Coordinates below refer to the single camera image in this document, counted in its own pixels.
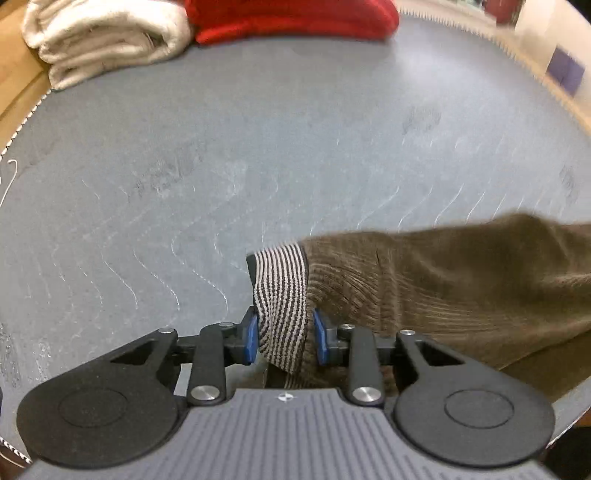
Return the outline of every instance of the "gray tabletop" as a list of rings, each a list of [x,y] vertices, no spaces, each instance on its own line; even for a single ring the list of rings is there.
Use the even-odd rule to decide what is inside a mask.
[[[508,210],[588,220],[591,142],[490,42],[191,48],[51,94],[0,163],[2,435],[33,386],[160,326],[239,321],[245,255]]]

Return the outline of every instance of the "wooden surface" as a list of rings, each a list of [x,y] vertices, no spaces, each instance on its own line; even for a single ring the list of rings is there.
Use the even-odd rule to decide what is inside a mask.
[[[591,427],[591,410],[577,422],[577,427]]]
[[[0,151],[49,88],[47,68],[21,35],[25,0],[0,7]]]

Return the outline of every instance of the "brown sweater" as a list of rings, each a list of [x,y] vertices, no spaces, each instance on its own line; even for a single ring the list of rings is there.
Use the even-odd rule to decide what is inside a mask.
[[[257,254],[255,304],[263,338],[277,340],[269,351],[263,339],[262,353],[306,384],[343,379],[340,369],[317,366],[315,308],[380,335],[413,329],[499,369],[591,330],[591,227],[584,225],[514,214],[403,234],[336,233],[299,247],[306,318],[281,308],[301,299],[287,288],[299,278],[289,262],[273,261],[280,255]],[[293,361],[282,361],[286,355]]]

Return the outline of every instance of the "folded towel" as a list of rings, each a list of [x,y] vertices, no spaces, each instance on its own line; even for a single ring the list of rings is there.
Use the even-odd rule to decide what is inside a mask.
[[[49,79],[61,90],[125,66],[181,53],[193,31],[184,8],[164,0],[30,0],[22,34],[53,64]]]
[[[398,28],[391,0],[186,0],[200,44],[251,35],[335,35],[384,40]]]
[[[248,266],[261,353],[291,375],[288,385],[344,379],[343,369],[317,366],[314,309],[380,335],[416,330],[498,369],[591,330],[588,225],[514,214],[337,233],[258,252]],[[387,388],[395,390],[391,372]]]

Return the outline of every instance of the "striped cuff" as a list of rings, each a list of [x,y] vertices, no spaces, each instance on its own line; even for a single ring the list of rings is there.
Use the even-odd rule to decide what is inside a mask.
[[[298,244],[257,252],[247,260],[259,316],[259,351],[298,373],[306,340],[307,262]]]

